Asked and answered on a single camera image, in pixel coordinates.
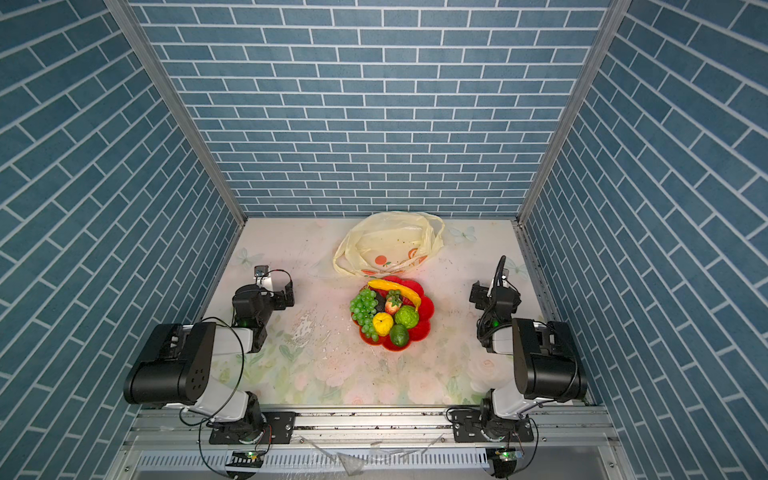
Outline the yellow banana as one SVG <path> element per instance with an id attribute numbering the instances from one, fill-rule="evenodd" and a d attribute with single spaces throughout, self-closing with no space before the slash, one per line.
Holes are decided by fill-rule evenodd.
<path id="1" fill-rule="evenodd" d="M 421 296 L 415 290 L 403 284 L 384 279 L 374 279 L 370 280 L 367 285 L 374 290 L 382 290 L 386 292 L 399 291 L 403 297 L 413 304 L 416 310 L 418 310 L 422 304 Z"/>

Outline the red flower-shaped plate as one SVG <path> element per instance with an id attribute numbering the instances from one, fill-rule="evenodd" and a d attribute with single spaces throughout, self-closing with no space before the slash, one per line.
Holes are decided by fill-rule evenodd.
<path id="1" fill-rule="evenodd" d="M 409 336 L 410 336 L 410 341 L 409 341 L 408 345 L 406 347 L 404 347 L 404 348 L 397 348 L 397 347 L 395 347 L 390 342 L 389 335 L 385 336 L 385 337 L 379 337 L 378 341 L 370 340 L 370 339 L 366 338 L 363 335 L 363 333 L 361 332 L 361 328 L 355 323 L 355 321 L 352 319 L 352 317 L 351 317 L 351 319 L 356 324 L 359 336 L 360 336 L 360 338 L 365 343 L 367 343 L 369 345 L 372 345 L 372 346 L 382 346 L 386 350 L 389 350 L 389 351 L 392 351 L 392 352 L 399 352 L 399 351 L 403 351 L 406 348 L 408 348 L 412 343 L 424 340 L 428 336 L 428 334 L 430 333 L 430 329 L 431 329 L 430 320 L 431 320 L 432 316 L 434 315 L 435 306 L 434 306 L 433 301 L 426 295 L 422 285 L 420 283 L 418 283 L 417 281 L 411 280 L 411 279 L 402 279 L 402 278 L 399 278 L 399 277 L 396 277 L 396 276 L 385 277 L 384 280 L 388 280 L 388 281 L 392 281 L 392 282 L 397 282 L 397 283 L 403 284 L 403 285 L 405 285 L 405 286 L 415 290 L 421 296 L 422 304 L 421 304 L 420 308 L 418 309 L 418 312 L 419 312 L 419 315 L 420 315 L 420 321 L 419 321 L 418 325 L 415 328 L 408 329 Z M 369 286 L 366 284 L 360 290 L 362 290 L 365 287 L 369 287 Z M 378 298 L 379 298 L 379 308 L 378 308 L 379 313 L 385 312 L 385 297 L 387 295 L 387 292 L 386 291 L 382 291 L 382 290 L 374 290 L 374 291 L 377 293 Z M 413 306 L 413 304 L 410 301 L 408 301 L 405 297 L 403 297 L 403 305 L 411 305 L 411 306 Z"/>

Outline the light green pear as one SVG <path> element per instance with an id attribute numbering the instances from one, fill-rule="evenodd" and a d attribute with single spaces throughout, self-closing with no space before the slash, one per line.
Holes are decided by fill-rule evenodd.
<path id="1" fill-rule="evenodd" d="M 413 329 L 418 325 L 420 315 L 414 306 L 403 305 L 395 313 L 394 319 L 396 324 L 402 325 L 406 329 Z"/>

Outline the red strawberry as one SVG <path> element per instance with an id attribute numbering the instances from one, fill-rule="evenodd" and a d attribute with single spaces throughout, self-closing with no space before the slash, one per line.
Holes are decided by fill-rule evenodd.
<path id="1" fill-rule="evenodd" d="M 398 289 L 390 290 L 385 297 L 385 312 L 395 316 L 403 305 L 403 297 Z"/>

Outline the dark green lime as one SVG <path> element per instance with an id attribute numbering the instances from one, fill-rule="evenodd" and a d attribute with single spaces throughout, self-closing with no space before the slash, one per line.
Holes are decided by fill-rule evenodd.
<path id="1" fill-rule="evenodd" d="M 397 348 L 404 348 L 410 341 L 408 329 L 401 324 L 395 324 L 389 332 L 390 342 Z"/>

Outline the green grape bunch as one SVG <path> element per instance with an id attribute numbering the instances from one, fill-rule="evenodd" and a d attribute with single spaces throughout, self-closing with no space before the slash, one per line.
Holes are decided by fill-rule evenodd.
<path id="1" fill-rule="evenodd" d="M 361 328 L 363 335 L 373 341 L 379 340 L 373 325 L 373 318 L 379 313 L 378 308 L 378 295 L 369 287 L 360 290 L 349 304 L 352 319 Z"/>

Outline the yellow lemon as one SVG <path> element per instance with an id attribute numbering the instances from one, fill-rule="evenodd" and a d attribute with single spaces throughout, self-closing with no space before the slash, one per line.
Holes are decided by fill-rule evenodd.
<path id="1" fill-rule="evenodd" d="M 385 336 L 388 336 L 390 331 L 392 330 L 394 326 L 394 319 L 390 314 L 386 312 L 381 312 L 381 313 L 377 313 L 373 317 L 372 324 L 373 324 L 375 333 L 379 337 L 385 337 Z"/>

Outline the cream printed plastic bag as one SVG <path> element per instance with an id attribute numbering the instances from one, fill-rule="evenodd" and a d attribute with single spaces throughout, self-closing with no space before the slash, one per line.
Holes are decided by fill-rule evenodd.
<path id="1" fill-rule="evenodd" d="M 348 231 L 333 256 L 336 272 L 365 277 L 413 270 L 442 249 L 445 222 L 422 212 L 382 212 Z"/>

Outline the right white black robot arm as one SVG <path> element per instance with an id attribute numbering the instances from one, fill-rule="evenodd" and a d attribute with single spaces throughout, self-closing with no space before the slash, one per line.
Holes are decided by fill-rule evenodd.
<path id="1" fill-rule="evenodd" d="M 585 398 L 586 370 L 569 325 L 516 315 L 522 297 L 508 280 L 505 256 L 488 286 L 472 285 L 469 301 L 482 312 L 476 322 L 481 346 L 513 360 L 513 382 L 490 389 L 482 401 L 483 424 L 521 421 L 527 412 L 545 404 Z"/>

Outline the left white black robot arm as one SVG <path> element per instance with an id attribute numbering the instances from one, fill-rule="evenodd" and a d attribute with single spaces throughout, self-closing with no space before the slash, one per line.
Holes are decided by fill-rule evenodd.
<path id="1" fill-rule="evenodd" d="M 275 311 L 295 305 L 289 279 L 276 290 L 266 265 L 254 268 L 254 282 L 232 297 L 233 318 L 209 316 L 195 324 L 161 324 L 154 328 L 123 385 L 124 399 L 135 405 L 176 405 L 201 415 L 218 431 L 234 431 L 250 442 L 266 426 L 255 394 L 238 385 L 228 387 L 210 376 L 216 356 L 260 352 Z"/>

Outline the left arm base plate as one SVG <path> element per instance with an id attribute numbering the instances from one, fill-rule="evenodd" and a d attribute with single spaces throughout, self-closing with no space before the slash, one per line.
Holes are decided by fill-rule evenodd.
<path id="1" fill-rule="evenodd" d="M 235 422 L 209 424 L 211 445 L 289 444 L 297 414 L 293 411 L 247 413 Z"/>

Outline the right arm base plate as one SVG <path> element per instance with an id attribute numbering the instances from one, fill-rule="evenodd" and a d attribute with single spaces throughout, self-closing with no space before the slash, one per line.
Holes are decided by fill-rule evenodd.
<path id="1" fill-rule="evenodd" d="M 448 408 L 445 418 L 457 443 L 525 443 L 535 439 L 532 425 L 527 420 L 502 419 L 476 408 Z"/>

